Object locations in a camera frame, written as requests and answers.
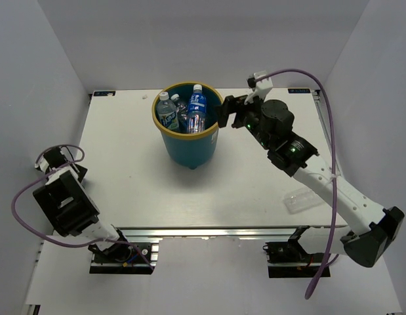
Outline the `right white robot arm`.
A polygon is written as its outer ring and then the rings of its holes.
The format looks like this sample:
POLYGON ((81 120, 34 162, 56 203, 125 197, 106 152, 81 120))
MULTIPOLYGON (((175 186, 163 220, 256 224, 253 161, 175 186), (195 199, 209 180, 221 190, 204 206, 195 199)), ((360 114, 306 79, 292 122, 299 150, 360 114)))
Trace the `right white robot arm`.
POLYGON ((256 98, 246 104, 245 99, 227 96, 215 106, 218 126, 225 127, 233 114, 232 127, 246 128, 274 166, 335 206, 348 224, 340 237, 343 253, 363 267, 373 267, 396 239, 404 212, 396 206, 384 208, 333 174, 317 149, 293 131, 294 115, 286 103, 256 98))

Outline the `Aquafina clear water bottle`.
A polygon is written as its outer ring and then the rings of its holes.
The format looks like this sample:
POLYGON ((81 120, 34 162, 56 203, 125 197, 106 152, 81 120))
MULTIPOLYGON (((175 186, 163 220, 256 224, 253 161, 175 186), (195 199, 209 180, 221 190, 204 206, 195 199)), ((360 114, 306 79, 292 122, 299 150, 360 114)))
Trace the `Aquafina clear water bottle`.
POLYGON ((186 127, 188 124, 188 103, 185 102, 178 94, 173 94, 171 96, 171 100, 176 106, 176 112, 179 122, 181 122, 181 124, 186 127))

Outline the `clear bottle dark blue label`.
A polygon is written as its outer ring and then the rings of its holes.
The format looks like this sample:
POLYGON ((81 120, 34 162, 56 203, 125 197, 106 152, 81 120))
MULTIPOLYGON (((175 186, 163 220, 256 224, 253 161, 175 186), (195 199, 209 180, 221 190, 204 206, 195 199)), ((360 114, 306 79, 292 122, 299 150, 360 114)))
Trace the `clear bottle dark blue label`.
POLYGON ((207 115, 207 99, 203 94, 203 87, 200 84, 193 86, 193 93, 188 103, 188 126, 187 133, 196 134, 205 130, 207 115))

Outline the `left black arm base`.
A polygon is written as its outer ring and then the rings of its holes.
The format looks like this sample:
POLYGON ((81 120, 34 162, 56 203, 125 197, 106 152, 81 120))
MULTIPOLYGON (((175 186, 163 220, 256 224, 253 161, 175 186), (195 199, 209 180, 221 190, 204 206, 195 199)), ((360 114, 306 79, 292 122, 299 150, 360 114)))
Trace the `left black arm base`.
POLYGON ((130 255, 121 261, 112 261, 95 254, 89 267, 90 274, 151 275, 159 254, 160 239, 138 238, 131 240, 139 251, 130 249, 130 255))

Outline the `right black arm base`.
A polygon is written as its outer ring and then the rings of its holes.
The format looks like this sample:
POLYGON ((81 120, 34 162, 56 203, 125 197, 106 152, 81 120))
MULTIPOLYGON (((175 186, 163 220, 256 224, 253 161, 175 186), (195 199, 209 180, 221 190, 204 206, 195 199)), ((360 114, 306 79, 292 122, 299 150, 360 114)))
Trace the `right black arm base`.
POLYGON ((313 278, 319 270, 323 253, 307 253, 299 239, 309 226, 298 227, 287 241, 269 241, 262 249, 267 256, 270 279, 313 278))

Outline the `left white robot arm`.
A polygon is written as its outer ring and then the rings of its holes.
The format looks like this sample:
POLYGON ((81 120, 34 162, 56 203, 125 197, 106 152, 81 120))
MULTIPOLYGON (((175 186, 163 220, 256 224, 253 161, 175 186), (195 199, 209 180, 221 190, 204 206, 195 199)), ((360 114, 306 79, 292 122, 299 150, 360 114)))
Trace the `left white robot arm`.
POLYGON ((42 153, 35 168, 45 174, 55 173, 33 191, 33 197, 61 236, 102 238, 106 241, 89 245, 88 250, 109 260, 126 261, 131 255, 131 245, 120 230, 99 220, 100 212, 82 185, 87 168, 77 163, 64 166, 67 162, 60 147, 42 153))

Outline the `clear bottle green white label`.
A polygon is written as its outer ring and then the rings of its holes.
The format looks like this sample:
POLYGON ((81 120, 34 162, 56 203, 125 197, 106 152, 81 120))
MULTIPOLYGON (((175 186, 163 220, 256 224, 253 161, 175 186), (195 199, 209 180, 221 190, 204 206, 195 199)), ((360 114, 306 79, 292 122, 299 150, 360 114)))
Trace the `clear bottle green white label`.
POLYGON ((169 98, 168 92, 159 93, 159 102, 156 105, 156 112, 164 128, 174 132, 180 131, 176 106, 169 98))

